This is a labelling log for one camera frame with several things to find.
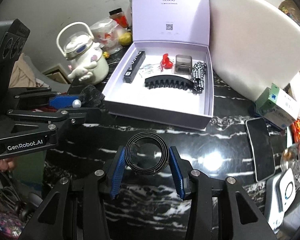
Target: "kettle handle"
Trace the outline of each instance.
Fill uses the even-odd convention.
[[[92,34],[92,32],[91,32],[89,26],[88,26],[86,23],[83,23],[83,22],[75,22],[75,23],[71,23],[71,24],[67,25],[66,27],[64,27],[64,28],[61,30],[61,32],[59,32],[59,34],[58,34],[58,36],[57,36],[57,39],[56,39],[57,47],[58,47],[58,49],[60,50],[60,52],[62,53],[62,55],[63,55],[64,57],[66,57],[66,54],[65,54],[65,52],[63,51],[63,49],[61,48],[61,46],[60,46],[60,43],[59,43],[60,36],[61,36],[62,33],[64,33],[64,31],[65,31],[66,29],[68,29],[69,27],[71,27],[71,26],[73,26],[73,25],[78,25],[78,24],[81,24],[81,25],[85,26],[86,29],[87,29],[87,31],[88,31],[88,34],[89,34],[90,37],[91,37],[91,39],[92,39],[92,40],[94,39],[94,36],[93,36],[93,34]]]

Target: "white box lid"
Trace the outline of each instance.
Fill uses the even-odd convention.
[[[209,46],[209,0],[132,0],[134,41]]]

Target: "qr code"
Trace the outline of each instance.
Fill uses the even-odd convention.
[[[173,24],[166,24],[166,30],[172,31],[173,30]]]

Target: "plastic bag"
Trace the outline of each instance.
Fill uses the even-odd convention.
[[[110,18],[96,22],[90,27],[95,38],[94,42],[101,44],[102,50],[114,54],[122,49],[119,37],[127,31]]]

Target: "white device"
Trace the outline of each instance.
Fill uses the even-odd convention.
[[[296,188],[292,169],[288,169],[277,184],[280,211],[286,212],[296,197]]]
[[[273,231],[282,224],[284,213],[296,196],[292,170],[271,177],[266,184],[264,216]]]

